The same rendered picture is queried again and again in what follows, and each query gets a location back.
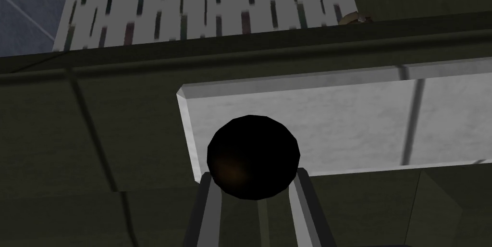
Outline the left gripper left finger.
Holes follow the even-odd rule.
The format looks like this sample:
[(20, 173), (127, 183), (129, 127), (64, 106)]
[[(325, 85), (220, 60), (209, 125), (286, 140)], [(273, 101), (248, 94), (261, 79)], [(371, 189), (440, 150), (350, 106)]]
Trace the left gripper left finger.
[(199, 183), (183, 247), (219, 247), (221, 204), (221, 189), (210, 173), (205, 172)]

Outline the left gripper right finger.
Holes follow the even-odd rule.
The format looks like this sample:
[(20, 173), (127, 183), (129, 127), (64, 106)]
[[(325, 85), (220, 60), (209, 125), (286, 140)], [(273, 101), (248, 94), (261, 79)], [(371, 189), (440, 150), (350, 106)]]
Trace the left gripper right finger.
[(307, 171), (298, 168), (288, 189), (298, 247), (337, 247)]

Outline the black ball knob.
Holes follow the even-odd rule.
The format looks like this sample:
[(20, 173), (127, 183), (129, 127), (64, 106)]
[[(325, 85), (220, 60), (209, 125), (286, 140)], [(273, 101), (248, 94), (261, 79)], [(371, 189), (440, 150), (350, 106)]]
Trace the black ball knob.
[(207, 166), (226, 194), (245, 200), (271, 198), (294, 180), (300, 150), (294, 135), (267, 116), (234, 118), (207, 147)]

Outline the dark olive cabinet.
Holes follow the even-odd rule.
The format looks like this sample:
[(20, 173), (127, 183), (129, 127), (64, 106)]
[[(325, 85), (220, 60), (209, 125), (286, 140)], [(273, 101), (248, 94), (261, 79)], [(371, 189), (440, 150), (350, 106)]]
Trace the dark olive cabinet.
[[(183, 247), (184, 84), (486, 57), (492, 11), (0, 58), (0, 247)], [(308, 175), (337, 247), (492, 247), (492, 162)], [(298, 247), (221, 194), (219, 247)]]

